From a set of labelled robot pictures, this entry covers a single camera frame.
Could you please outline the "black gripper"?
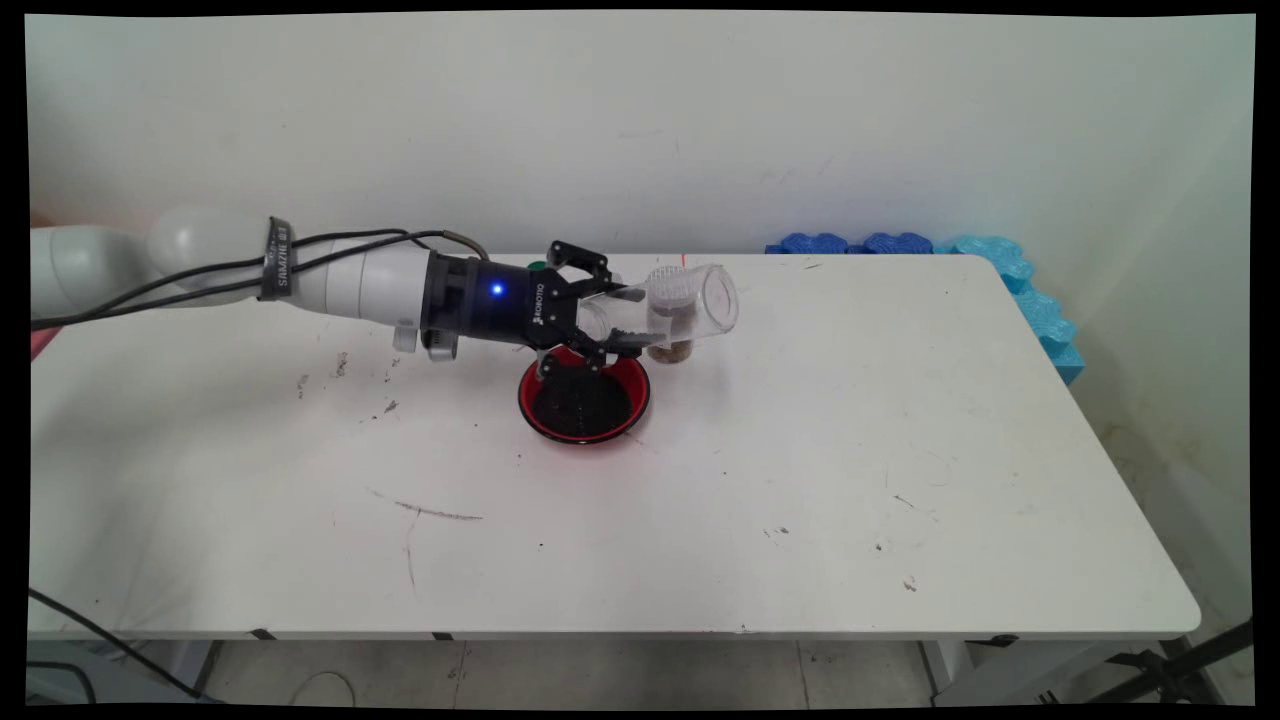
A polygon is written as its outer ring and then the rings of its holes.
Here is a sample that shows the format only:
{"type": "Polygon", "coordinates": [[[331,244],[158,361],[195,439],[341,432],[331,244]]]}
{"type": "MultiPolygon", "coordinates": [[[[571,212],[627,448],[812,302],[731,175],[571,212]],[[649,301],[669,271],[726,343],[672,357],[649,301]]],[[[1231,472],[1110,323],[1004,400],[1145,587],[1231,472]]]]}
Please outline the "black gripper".
{"type": "Polygon", "coordinates": [[[635,333],[593,340],[579,328],[579,300],[604,295],[628,302],[646,299],[640,284],[614,278],[608,258],[557,241],[547,266],[529,269],[479,258],[431,252],[422,295],[421,340],[429,351],[456,351],[461,338],[518,345],[538,351],[538,379],[598,378],[621,359],[644,350],[635,333]],[[588,273],[567,282],[561,268],[588,273]]]}

